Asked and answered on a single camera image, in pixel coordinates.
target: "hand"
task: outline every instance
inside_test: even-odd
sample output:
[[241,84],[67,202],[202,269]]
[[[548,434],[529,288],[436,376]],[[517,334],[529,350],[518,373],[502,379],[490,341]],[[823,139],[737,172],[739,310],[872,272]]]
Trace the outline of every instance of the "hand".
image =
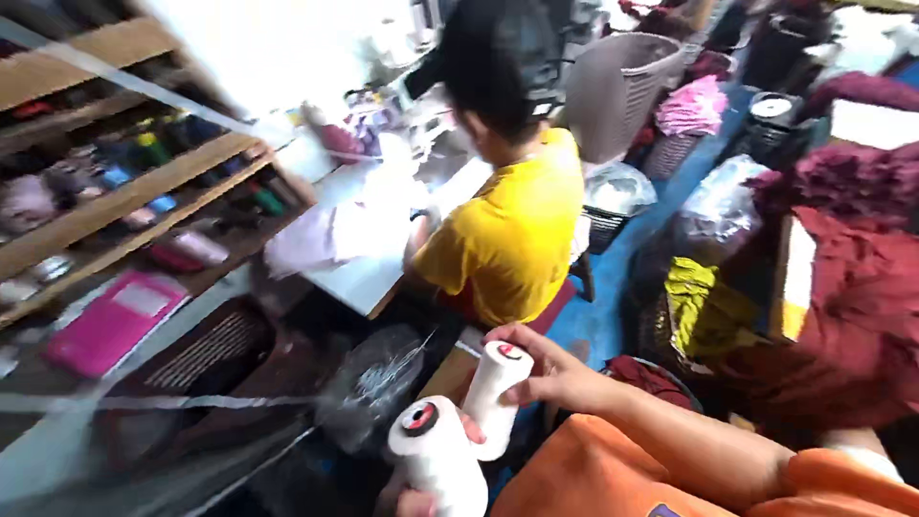
[[498,327],[483,339],[501,340],[529,352],[535,361],[533,373],[504,392],[510,404],[545,400],[577,413],[597,414],[603,410],[616,381],[594,372],[549,338],[520,323]]
[[[459,412],[459,421],[462,422],[462,427],[466,431],[466,437],[475,443],[485,443],[485,435],[479,429],[479,426],[469,415],[462,411],[457,411]],[[391,511],[392,505],[387,504],[385,500],[391,497],[391,493],[394,490],[400,490],[399,499],[395,504],[396,517],[434,517],[437,514],[437,499],[434,495],[408,488],[405,473],[402,469],[397,468],[392,473],[390,482],[377,498],[378,512],[374,513],[374,515],[381,514],[380,508],[389,507]]]

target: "blue floor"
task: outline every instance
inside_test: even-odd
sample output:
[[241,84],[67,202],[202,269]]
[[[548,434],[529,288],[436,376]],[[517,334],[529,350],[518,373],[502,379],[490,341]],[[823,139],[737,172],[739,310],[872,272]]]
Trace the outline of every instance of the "blue floor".
[[[722,115],[720,134],[706,137],[672,178],[654,185],[658,202],[633,218],[602,255],[591,255],[596,299],[588,303],[575,296],[559,314],[547,336],[568,348],[575,339],[590,342],[587,364],[594,370],[622,350],[622,330],[618,324],[621,295],[626,287],[629,260],[648,236],[664,226],[683,204],[696,185],[714,167],[714,161],[740,129],[750,98],[755,93],[739,84],[724,87],[730,106]],[[572,277],[580,287],[579,281]]]

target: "wooden shelf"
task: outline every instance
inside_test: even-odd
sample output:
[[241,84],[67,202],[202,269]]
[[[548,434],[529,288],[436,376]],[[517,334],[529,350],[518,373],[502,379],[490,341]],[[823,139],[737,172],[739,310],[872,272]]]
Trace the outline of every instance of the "wooden shelf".
[[[190,78],[186,70],[176,70],[153,82],[162,87],[174,87],[185,83]],[[34,144],[54,138],[62,133],[87,126],[99,119],[105,119],[127,109],[140,106],[149,100],[147,96],[123,90],[109,97],[97,100],[77,109],[70,109],[36,121],[23,122],[0,131],[0,155],[9,155],[16,151],[28,149]]]
[[[178,48],[158,21],[135,18],[108,25],[66,41],[81,52],[96,56],[117,68],[139,63]],[[37,49],[0,61],[0,110],[10,109],[95,78],[82,68],[51,57]]]
[[166,233],[170,228],[178,224],[180,221],[189,217],[189,215],[192,213],[197,212],[201,209],[201,207],[207,205],[211,201],[216,200],[222,194],[226,193],[236,185],[239,185],[241,182],[251,177],[255,172],[268,165],[269,163],[271,163],[271,160],[268,158],[262,158],[258,160],[251,166],[246,167],[235,175],[206,190],[193,202],[173,210],[163,219],[163,221],[156,224],[155,226],[148,228],[139,234],[128,237],[120,244],[118,244],[114,249],[103,253],[99,257],[93,259],[81,267],[75,268],[60,280],[45,287],[38,294],[32,296],[24,302],[14,305],[10,310],[0,314],[0,328],[6,327],[14,321],[20,319],[22,316],[25,316],[35,311],[36,309],[39,309],[78,281],[81,281],[82,279],[97,271],[107,268],[118,260],[126,257],[129,253],[131,253],[131,251],[134,251],[135,249],[154,240],[156,237]]
[[258,142],[258,139],[251,136],[224,134],[6,243],[0,247],[0,279],[10,278],[63,251],[99,228],[141,208],[160,194],[182,185]]
[[252,257],[255,253],[258,253],[258,250],[264,247],[266,242],[271,240],[271,237],[275,236],[288,224],[293,223],[294,220],[306,212],[306,209],[306,205],[291,207],[288,208],[288,213],[268,219],[266,224],[257,230],[231,232],[228,236],[220,239],[221,243],[230,249],[230,257],[227,258],[226,261],[220,266],[207,268],[198,273],[180,275],[177,279],[188,289],[189,295],[192,297],[200,296],[207,291],[214,282],[226,276],[230,271],[238,268],[240,264],[248,260],[249,257]]

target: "white thread spool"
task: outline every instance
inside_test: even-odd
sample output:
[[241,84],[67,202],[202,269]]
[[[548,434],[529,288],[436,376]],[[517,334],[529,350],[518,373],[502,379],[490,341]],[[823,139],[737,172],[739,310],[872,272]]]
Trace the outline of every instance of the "white thread spool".
[[523,349],[503,341],[485,344],[462,405],[485,434],[485,443],[472,446],[480,460],[496,460],[507,450],[519,406],[505,406],[498,397],[529,377],[532,370],[533,358]]
[[435,495],[437,517],[485,514],[488,485],[448,398],[426,396],[409,406],[390,427],[389,446],[412,488]]

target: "yellow fabric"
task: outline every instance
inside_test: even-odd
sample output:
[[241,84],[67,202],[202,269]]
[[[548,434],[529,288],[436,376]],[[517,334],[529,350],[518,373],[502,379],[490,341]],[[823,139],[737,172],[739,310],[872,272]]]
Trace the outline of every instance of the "yellow fabric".
[[756,305],[718,282],[718,268],[705,268],[692,258],[674,257],[664,287],[676,322],[675,345],[687,357],[722,353],[750,327]]
[[490,325],[532,321],[568,274],[584,200],[581,162],[568,131],[540,138],[545,145],[533,159],[495,170],[414,258],[422,278],[447,294],[468,282],[476,313]]
[[798,340],[801,329],[804,328],[804,318],[807,317],[807,307],[782,300],[782,335],[789,339]]

